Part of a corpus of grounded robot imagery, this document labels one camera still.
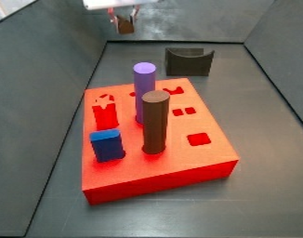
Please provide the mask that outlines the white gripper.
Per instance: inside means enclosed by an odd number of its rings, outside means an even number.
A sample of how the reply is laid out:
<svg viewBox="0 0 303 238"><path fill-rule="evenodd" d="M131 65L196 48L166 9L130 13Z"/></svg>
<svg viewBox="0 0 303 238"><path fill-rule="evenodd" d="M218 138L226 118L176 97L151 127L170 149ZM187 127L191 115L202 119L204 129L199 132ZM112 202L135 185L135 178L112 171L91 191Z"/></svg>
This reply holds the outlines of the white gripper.
<svg viewBox="0 0 303 238"><path fill-rule="evenodd" d="M131 19L132 23L138 20L138 13L140 10L140 5L148 4L148 3L156 3L159 0L83 0L83 5L88 10L98 10L98 9L107 9L108 15L110 15L110 21L114 23L115 26L118 26L118 18L115 15L115 9L114 7L126 7L126 6L134 6Z"/></svg>

